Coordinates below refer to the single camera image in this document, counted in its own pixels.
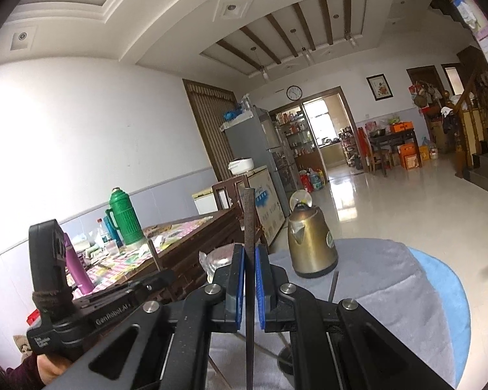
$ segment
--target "wooden ceiling beam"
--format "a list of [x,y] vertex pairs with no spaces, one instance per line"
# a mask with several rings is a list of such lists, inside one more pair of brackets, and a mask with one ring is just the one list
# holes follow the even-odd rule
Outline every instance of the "wooden ceiling beam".
[[344,0],[344,32],[351,33],[351,0]]
[[302,7],[300,7],[299,3],[295,3],[292,5],[294,8],[294,12],[297,14],[297,18],[299,22],[302,24],[302,29],[304,30],[305,37],[309,42],[309,47],[311,50],[316,51],[316,47],[314,46],[313,36],[311,35],[311,31],[309,30],[309,25],[305,20],[305,16],[302,12]]
[[320,3],[321,16],[324,18],[325,35],[327,36],[327,43],[334,44],[332,39],[331,15],[329,14],[329,6],[327,0],[318,0]]
[[225,50],[228,50],[230,53],[235,54],[238,58],[245,61],[249,65],[253,66],[255,69],[260,70],[260,64],[258,64],[256,61],[253,61],[252,58],[246,56],[242,51],[240,51],[238,48],[235,48],[233,45],[231,45],[224,39],[217,41],[217,44],[220,45]]
[[269,21],[269,23],[271,23],[271,26],[275,28],[275,30],[277,31],[277,34],[280,35],[280,38],[282,38],[284,43],[286,43],[287,48],[289,48],[289,51],[291,51],[291,54],[293,54],[293,57],[298,57],[298,53],[294,49],[293,44],[291,43],[291,41],[287,37],[287,35],[284,32],[284,30],[282,29],[282,27],[279,25],[279,23],[277,22],[277,19],[275,19],[273,14],[272,13],[267,14],[266,19]]
[[242,32],[246,34],[246,36],[251,39],[255,44],[257,44],[262,50],[269,56],[276,64],[282,64],[282,61],[276,56],[276,54],[269,49],[269,47],[262,42],[262,40],[256,36],[250,28],[247,26],[243,26],[240,28]]

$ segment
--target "gray cloth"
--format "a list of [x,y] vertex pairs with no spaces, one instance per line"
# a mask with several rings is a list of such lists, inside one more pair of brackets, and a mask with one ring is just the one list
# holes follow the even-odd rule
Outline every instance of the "gray cloth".
[[[339,279],[334,302],[356,299],[379,322],[427,363],[447,383],[454,386],[455,367],[449,329],[441,299],[409,249],[402,243],[381,239],[339,239]],[[289,251],[269,257],[271,264],[284,268],[289,281],[308,289],[318,299],[327,300],[332,273],[316,279],[298,277]],[[244,334],[242,320],[241,334]],[[260,330],[255,309],[255,341],[278,354],[283,345],[276,334]],[[245,344],[237,337],[213,334],[210,355],[234,389],[246,388]],[[208,372],[207,388],[224,389],[224,384]],[[280,372],[276,360],[255,350],[254,389],[288,390],[291,385]]]

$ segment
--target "refrigerator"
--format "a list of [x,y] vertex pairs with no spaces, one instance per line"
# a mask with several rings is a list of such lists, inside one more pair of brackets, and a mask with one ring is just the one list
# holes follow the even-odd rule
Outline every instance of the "refrigerator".
[[289,198],[302,189],[300,175],[287,139],[269,113],[252,108],[253,116],[225,130],[235,158],[251,158],[255,167],[267,166],[284,216],[290,214]]

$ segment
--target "ceiling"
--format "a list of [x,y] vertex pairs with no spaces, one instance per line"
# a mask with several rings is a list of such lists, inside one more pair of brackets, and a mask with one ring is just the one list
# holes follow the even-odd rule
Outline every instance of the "ceiling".
[[[418,29],[430,1],[22,0],[0,30],[0,64],[56,56],[113,58],[249,91],[264,84],[257,65],[267,66],[271,79],[306,68],[302,46],[319,63],[374,48],[384,31]],[[344,39],[349,16],[356,48]],[[27,38],[19,42],[22,32]]]

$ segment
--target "curtain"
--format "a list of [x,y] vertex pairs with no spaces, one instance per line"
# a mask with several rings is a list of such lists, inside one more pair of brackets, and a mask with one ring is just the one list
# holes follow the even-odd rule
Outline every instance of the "curtain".
[[215,175],[218,180],[229,179],[232,175],[228,164],[234,157],[226,134],[219,127],[224,123],[224,113],[235,108],[235,95],[231,91],[189,80],[184,80],[184,84]]

